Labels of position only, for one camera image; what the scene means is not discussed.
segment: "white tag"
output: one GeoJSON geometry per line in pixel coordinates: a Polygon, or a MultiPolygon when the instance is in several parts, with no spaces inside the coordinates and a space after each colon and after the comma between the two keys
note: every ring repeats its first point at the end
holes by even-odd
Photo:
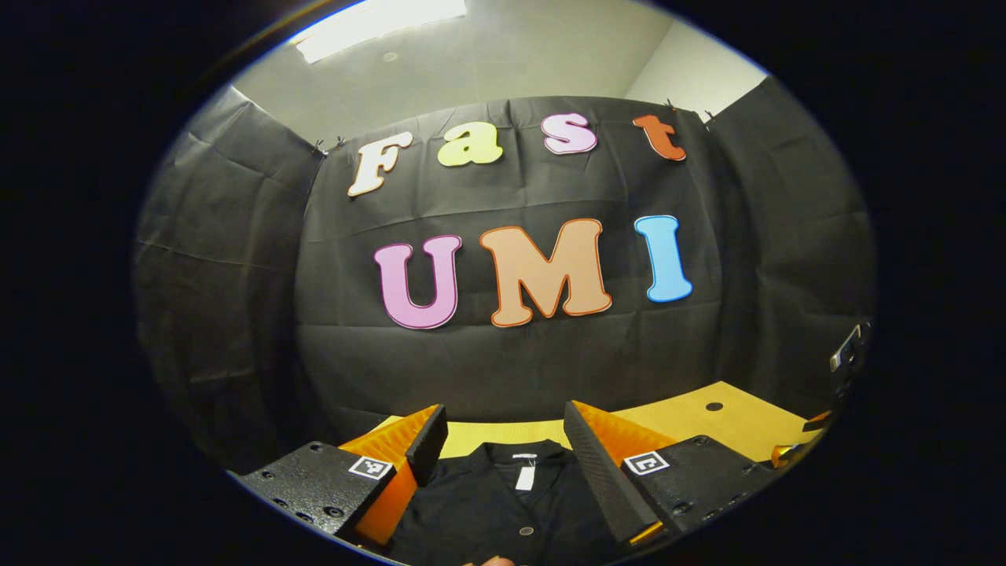
{"type": "Polygon", "coordinates": [[[534,485],[534,466],[520,468],[520,476],[517,478],[517,490],[530,492],[534,485]]]}

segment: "ceiling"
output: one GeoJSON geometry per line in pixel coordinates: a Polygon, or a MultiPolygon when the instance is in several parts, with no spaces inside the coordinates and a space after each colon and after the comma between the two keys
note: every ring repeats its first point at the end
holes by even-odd
{"type": "Polygon", "coordinates": [[[234,86],[308,141],[335,145],[445,108],[516,97],[624,98],[671,26],[632,0],[466,0],[461,18],[308,64],[285,44],[234,86]],[[384,60],[395,53],[393,60],[384,60]]]}

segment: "black shirt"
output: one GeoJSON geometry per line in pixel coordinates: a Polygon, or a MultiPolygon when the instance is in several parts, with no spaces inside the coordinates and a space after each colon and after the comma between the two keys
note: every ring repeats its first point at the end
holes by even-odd
{"type": "Polygon", "coordinates": [[[412,566],[482,564],[493,556],[517,566],[605,564],[625,556],[605,523],[573,453],[545,440],[485,443],[438,462],[415,492],[387,556],[412,566]],[[536,454],[530,491],[516,490],[536,454]]]}

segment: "orange foam pad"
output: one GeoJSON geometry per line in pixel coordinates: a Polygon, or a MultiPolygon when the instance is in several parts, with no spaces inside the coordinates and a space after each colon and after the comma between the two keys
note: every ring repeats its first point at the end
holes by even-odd
{"type": "Polygon", "coordinates": [[[394,478],[388,482],[387,488],[356,524],[355,530],[359,535],[379,545],[385,545],[391,539],[398,521],[408,507],[408,502],[418,489],[412,469],[405,460],[405,451],[411,446],[437,407],[434,405],[412,413],[339,446],[347,452],[391,462],[396,471],[394,478]]]}
{"type": "Polygon", "coordinates": [[[572,404],[583,416],[583,420],[601,440],[601,444],[617,466],[621,466],[622,460],[629,456],[659,450],[676,442],[670,436],[579,401],[573,401],[572,404]]]}

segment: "ceiling light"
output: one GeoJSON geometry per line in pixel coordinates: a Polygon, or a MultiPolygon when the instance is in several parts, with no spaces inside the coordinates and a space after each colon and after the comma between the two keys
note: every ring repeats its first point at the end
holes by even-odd
{"type": "Polygon", "coordinates": [[[465,0],[364,0],[290,39],[309,63],[406,27],[464,16],[465,0]]]}

